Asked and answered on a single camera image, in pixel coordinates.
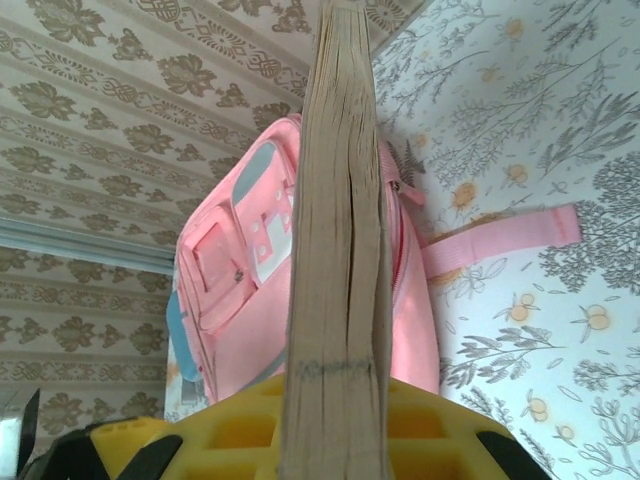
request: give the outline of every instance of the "floral wallpaper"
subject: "floral wallpaper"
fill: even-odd
[[[576,205],[583,242],[430,284],[442,395],[554,479],[640,479],[639,26],[636,0],[435,0],[374,65],[428,238]]]
[[[425,2],[359,0],[379,47]],[[302,106],[312,0],[0,0],[0,215],[170,250]]]
[[[105,419],[162,416],[165,275],[0,247],[0,383],[41,388],[36,452]]]

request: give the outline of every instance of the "backpack strap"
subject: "backpack strap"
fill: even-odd
[[[582,240],[573,205],[479,225],[422,249],[427,279],[494,255]]]

